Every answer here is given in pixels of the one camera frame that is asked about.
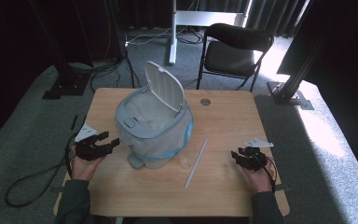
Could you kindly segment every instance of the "table leg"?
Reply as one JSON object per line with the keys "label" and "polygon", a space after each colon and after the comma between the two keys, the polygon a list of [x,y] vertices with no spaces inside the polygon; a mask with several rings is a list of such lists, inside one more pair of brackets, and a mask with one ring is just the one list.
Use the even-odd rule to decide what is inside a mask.
{"label": "table leg", "polygon": [[122,224],[124,217],[116,217],[116,224]]}

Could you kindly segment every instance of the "hand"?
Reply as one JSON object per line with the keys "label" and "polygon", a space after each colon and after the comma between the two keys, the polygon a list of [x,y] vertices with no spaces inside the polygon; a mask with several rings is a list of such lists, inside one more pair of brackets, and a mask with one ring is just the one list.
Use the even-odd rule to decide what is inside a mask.
{"label": "hand", "polygon": [[[71,151],[76,154],[76,146],[71,146]],[[75,156],[72,163],[72,179],[87,180],[91,181],[94,176],[98,165],[103,161],[104,157],[98,158],[93,161],[85,161]]]}
{"label": "hand", "polygon": [[[268,158],[269,160],[267,160],[267,164],[265,167],[268,170],[269,174],[273,177],[274,171],[271,169],[272,158]],[[252,171],[242,167],[242,170],[245,172],[246,176],[248,176],[248,179],[251,182],[255,193],[272,191],[269,175],[263,168],[259,169],[258,171]]]}

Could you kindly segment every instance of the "chair seat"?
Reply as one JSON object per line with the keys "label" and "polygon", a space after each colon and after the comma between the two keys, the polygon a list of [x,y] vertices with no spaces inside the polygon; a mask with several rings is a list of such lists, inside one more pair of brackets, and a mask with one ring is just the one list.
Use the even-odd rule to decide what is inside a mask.
{"label": "chair seat", "polygon": [[211,72],[250,77],[255,73],[252,50],[234,49],[220,41],[212,41],[205,56],[205,69]]}

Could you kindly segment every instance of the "stand base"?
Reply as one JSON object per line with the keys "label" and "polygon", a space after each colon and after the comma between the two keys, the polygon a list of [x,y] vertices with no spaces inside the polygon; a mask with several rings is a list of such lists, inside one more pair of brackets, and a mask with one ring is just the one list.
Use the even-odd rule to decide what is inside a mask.
{"label": "stand base", "polygon": [[59,100],[62,95],[83,95],[84,90],[89,83],[90,74],[76,74],[75,84],[71,86],[61,85],[58,77],[50,91],[46,91],[43,95],[45,100]]}
{"label": "stand base", "polygon": [[171,51],[170,51],[170,64],[174,65],[176,62],[176,46],[177,39],[173,39],[171,43]]}
{"label": "stand base", "polygon": [[282,98],[279,92],[282,90],[284,82],[268,82],[269,93],[277,105],[299,105],[303,110],[313,110],[312,103],[304,98],[301,91],[296,91],[291,99]]}

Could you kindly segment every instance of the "sunlight on floor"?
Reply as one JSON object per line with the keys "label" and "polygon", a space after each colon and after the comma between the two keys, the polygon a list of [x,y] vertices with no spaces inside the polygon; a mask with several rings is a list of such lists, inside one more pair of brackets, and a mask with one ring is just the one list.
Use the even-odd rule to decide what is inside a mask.
{"label": "sunlight on floor", "polygon": [[[261,64],[260,75],[268,77],[271,80],[275,79],[278,68],[281,66],[283,57],[292,41],[293,38],[275,37],[274,44],[267,52]],[[258,59],[260,55],[260,52],[255,51],[255,59]]]}
{"label": "sunlight on floor", "polygon": [[303,120],[310,141],[315,144],[316,147],[339,158],[345,156],[342,144],[337,139],[337,133],[329,122],[321,118],[320,115],[307,110],[299,109],[299,115]]}

